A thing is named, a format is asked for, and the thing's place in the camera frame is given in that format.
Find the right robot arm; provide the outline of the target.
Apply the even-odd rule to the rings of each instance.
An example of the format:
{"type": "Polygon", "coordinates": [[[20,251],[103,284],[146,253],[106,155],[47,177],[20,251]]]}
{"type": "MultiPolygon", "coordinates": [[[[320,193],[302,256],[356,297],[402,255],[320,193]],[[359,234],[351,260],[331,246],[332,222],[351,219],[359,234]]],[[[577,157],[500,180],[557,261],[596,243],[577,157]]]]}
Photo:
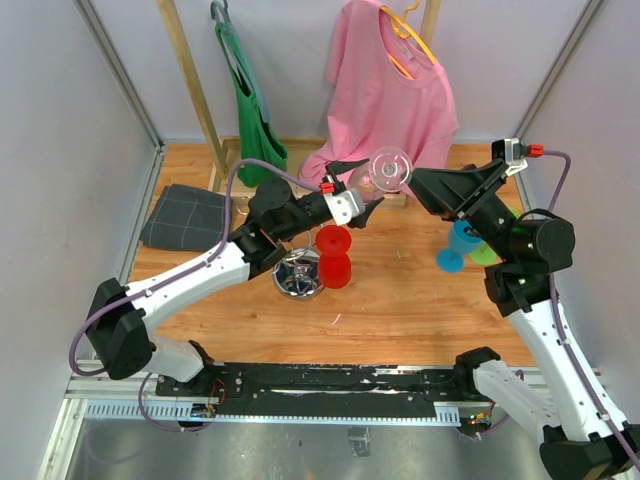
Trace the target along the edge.
{"type": "Polygon", "coordinates": [[[465,220],[498,255],[485,288],[526,343],[550,396],[544,398],[487,348],[462,355],[453,375],[466,400],[485,396],[529,433],[553,479],[631,479],[639,471],[639,427],[607,394],[574,337],[554,274],[572,264],[570,222],[549,209],[515,216],[498,197],[524,160],[498,159],[461,170],[417,168],[409,187],[445,221],[465,220]]]}

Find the red wine glass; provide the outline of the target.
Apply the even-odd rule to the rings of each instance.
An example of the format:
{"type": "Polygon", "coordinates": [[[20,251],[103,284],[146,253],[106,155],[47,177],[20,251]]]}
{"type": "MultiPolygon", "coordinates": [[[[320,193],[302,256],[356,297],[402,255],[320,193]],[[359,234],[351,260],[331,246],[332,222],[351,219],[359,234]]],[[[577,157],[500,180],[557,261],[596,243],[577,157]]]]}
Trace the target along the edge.
{"type": "Polygon", "coordinates": [[[328,225],[316,235],[319,251],[318,275],[330,289],[341,289],[351,280],[351,261],[348,251],[352,245],[349,232],[341,226],[328,225]]]}

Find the green wine glass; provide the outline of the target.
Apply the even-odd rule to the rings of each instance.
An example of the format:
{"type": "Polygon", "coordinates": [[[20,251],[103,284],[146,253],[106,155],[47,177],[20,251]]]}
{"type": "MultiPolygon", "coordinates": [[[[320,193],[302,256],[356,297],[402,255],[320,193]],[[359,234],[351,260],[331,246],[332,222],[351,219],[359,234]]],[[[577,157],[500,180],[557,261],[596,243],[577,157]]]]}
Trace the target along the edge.
{"type": "Polygon", "coordinates": [[[499,257],[486,242],[481,243],[475,250],[468,254],[470,260],[481,266],[495,264],[499,257]]]}

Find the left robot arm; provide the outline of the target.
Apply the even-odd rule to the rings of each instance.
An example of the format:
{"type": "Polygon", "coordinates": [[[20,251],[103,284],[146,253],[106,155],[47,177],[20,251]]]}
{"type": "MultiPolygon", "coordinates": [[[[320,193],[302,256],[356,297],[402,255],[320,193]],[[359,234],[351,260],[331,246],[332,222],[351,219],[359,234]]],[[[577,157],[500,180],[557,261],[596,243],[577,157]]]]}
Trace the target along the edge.
{"type": "Polygon", "coordinates": [[[86,336],[112,380],[139,372],[171,377],[190,394],[207,393],[214,371],[194,342],[156,335],[174,314],[227,287],[270,271],[296,236],[333,221],[363,228],[373,212],[340,175],[359,162],[334,161],[317,186],[279,170],[261,183],[248,202],[244,223],[231,228],[231,200],[224,200],[223,236],[204,254],[143,281],[121,285],[111,278],[99,285],[89,316],[79,333],[86,336]]]}

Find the blue wine glass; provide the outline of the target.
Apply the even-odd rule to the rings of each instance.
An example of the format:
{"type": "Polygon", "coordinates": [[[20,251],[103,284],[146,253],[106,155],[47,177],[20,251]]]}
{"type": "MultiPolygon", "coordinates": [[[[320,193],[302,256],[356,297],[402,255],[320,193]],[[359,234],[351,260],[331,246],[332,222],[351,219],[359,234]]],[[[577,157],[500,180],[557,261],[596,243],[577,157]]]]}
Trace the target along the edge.
{"type": "Polygon", "coordinates": [[[448,247],[436,255],[438,267],[446,273],[458,273],[465,265],[465,256],[480,247],[483,240],[473,233],[466,220],[457,220],[449,230],[448,247]]]}

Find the clear wine glass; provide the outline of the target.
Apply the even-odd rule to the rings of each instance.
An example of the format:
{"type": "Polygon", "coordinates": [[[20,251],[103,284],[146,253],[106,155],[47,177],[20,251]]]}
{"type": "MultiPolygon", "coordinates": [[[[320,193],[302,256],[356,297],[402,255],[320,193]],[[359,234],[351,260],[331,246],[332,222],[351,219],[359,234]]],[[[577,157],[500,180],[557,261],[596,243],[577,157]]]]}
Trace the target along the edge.
{"type": "Polygon", "coordinates": [[[353,170],[348,186],[357,190],[365,203],[370,203],[386,194],[400,192],[408,185],[412,170],[411,160],[403,150],[382,147],[353,170]]]}

